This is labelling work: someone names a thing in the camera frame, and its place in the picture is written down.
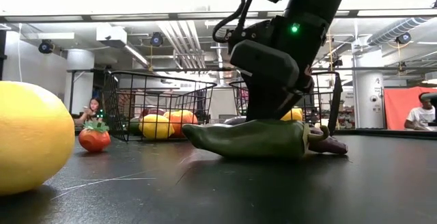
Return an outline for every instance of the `black table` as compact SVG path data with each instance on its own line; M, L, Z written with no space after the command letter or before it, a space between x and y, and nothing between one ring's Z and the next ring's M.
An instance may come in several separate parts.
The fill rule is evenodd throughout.
M0 198L0 223L437 223L437 143L342 136L348 157L223 160L189 143L76 145L36 191Z

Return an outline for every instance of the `security camera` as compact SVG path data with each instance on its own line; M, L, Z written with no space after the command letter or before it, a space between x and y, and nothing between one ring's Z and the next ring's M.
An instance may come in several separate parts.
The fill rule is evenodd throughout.
M406 32L400 36L397 36L395 39L395 42L399 43L399 44L407 44L410 41L411 41L411 35L408 32Z
M51 40L42 40L40 46L38 47L38 50L42 54L50 54L53 52L54 48L55 45L52 43Z
M159 32L154 32L152 38L150 39L150 44L152 46L161 46L164 43L163 35Z

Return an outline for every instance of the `white t-shirt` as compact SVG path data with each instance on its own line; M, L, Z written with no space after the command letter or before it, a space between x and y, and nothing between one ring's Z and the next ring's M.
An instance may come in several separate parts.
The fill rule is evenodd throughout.
M420 126L429 130L435 130L434 127L429 127L428 123L433 122L436 119L436 108L424 109L422 107L417 107L411 109L407 116L407 120L413 122L415 126Z

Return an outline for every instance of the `wire basket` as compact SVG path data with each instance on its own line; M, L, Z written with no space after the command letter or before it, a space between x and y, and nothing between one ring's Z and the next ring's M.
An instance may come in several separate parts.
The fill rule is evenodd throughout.
M302 96L295 108L302 109L302 119L310 124L328 126L330 135L334 134L337 125L341 102L340 74L334 71L313 73L314 89ZM249 103L249 91L244 81L234 81L229 84L234 89L234 100L238 115L246 115Z
M139 72L107 72L102 95L109 133L123 141L184 139L182 125L209 122L215 86Z

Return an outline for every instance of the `yellow fruit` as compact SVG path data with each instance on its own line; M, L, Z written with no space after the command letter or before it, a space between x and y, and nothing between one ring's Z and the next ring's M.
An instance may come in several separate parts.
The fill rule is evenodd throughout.
M146 115L139 124L139 130L147 139L167 139L175 132L170 121L157 114Z
M39 187L74 148L74 122L63 102L37 85L0 81L0 195Z
M288 111L288 113L285 114L281 118L281 120L283 120L283 121L290 121L290 120L302 121L303 120L302 109L301 108L293 108L291 111Z

